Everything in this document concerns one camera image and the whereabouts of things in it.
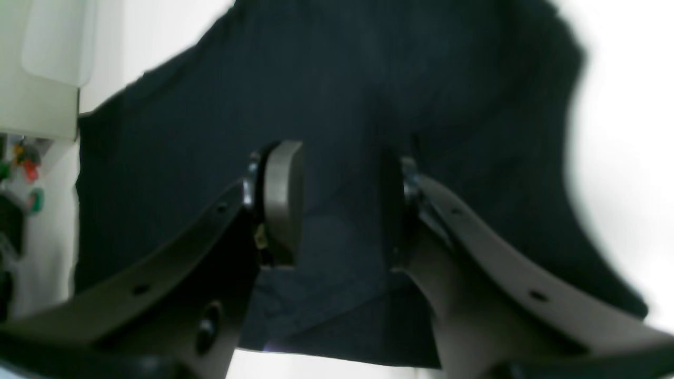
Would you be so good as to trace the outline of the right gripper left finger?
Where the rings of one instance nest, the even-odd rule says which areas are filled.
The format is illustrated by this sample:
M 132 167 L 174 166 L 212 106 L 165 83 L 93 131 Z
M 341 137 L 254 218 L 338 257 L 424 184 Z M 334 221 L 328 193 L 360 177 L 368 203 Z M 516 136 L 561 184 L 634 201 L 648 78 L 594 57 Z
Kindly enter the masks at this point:
M 303 144 L 246 173 L 171 242 L 57 307 L 2 327 L 2 377 L 224 378 L 262 270 L 291 269 Z

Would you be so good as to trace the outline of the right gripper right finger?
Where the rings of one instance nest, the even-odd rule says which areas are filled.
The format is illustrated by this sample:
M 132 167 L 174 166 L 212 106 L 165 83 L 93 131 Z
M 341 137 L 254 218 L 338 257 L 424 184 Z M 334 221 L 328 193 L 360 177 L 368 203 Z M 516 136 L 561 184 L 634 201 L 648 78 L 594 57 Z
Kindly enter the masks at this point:
M 672 334 L 530 261 L 389 149 L 381 216 L 386 261 L 426 299 L 447 378 L 672 376 Z

